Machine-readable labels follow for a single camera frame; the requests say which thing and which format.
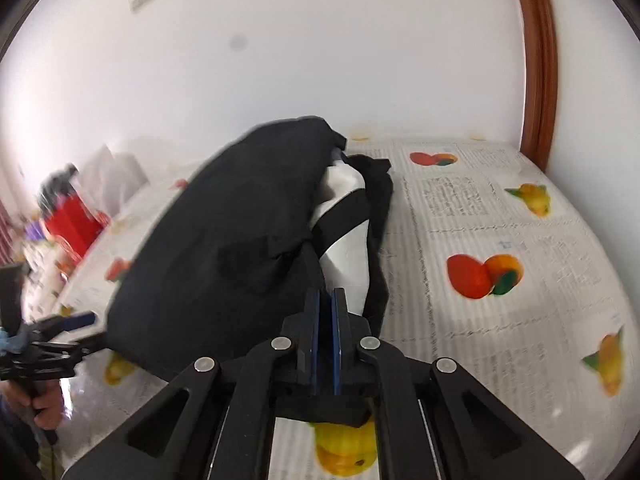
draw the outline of hand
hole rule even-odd
[[[43,430],[55,430],[62,421],[62,390],[58,381],[46,381],[45,391],[36,399],[31,399],[17,383],[0,382],[0,392],[9,407],[18,413],[21,407],[32,406],[34,410],[42,410],[33,419]]]

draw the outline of metal rivet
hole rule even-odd
[[[360,340],[360,346],[365,350],[375,350],[380,346],[380,339],[373,337],[372,335],[368,335]]]
[[[271,348],[274,350],[286,350],[291,346],[291,339],[288,337],[280,336],[271,341]]]
[[[193,367],[197,372],[208,372],[213,370],[216,362],[211,357],[201,357],[194,364]]]
[[[444,374],[452,374],[456,371],[458,365],[453,359],[443,357],[442,359],[438,359],[438,362],[436,362],[436,368]]]

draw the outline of white wall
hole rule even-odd
[[[0,64],[0,162],[25,207],[103,142],[156,170],[317,114],[517,144],[523,101],[518,0],[41,0]]]
[[[548,175],[640,315],[640,41],[612,0],[552,0],[560,91]]]

